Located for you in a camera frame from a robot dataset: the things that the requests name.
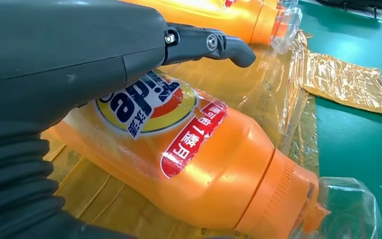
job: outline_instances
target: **metal screw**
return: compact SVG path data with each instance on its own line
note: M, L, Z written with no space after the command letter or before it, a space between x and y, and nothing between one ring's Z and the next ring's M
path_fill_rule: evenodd
M166 42L167 44L174 43L175 41L176 41L176 39L175 39L175 35L173 35L173 34L168 34L168 35L165 36L165 42Z
M210 34L208 37L207 37L207 48L210 50L210 51L214 51L217 47L217 38L214 34Z

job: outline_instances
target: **tide logo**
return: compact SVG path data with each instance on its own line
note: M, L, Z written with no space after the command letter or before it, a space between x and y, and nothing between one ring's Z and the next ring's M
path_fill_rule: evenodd
M186 84L153 71L132 86L96 99L106 122L134 139L182 122L197 104L195 92Z

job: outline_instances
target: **plastic film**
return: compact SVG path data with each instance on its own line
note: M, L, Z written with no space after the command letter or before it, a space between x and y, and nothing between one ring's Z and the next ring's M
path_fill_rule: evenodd
M382 218L374 194L355 178L322 177L319 203L332 213L318 230L306 234L301 228L291 239L380 238Z
M289 158L319 176L317 117L315 97L308 96L307 103L293 135Z
M309 52L307 77L301 85L314 95L382 114L382 73L377 68Z

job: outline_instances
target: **green table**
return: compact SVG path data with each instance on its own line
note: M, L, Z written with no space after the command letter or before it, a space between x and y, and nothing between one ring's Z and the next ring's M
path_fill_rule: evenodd
M382 70L382 21L300 2L309 49ZM320 175L354 177L375 194L382 215L382 115L317 99Z

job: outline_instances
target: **plastic bottle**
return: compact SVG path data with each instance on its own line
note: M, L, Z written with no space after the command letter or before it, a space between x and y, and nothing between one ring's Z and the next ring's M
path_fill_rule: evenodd
M195 226L281 239L328 214L316 202L317 176L252 118L163 73L72 110L52 132Z
M159 11L166 21L220 29L247 43L289 49L302 13L295 0L125 0Z

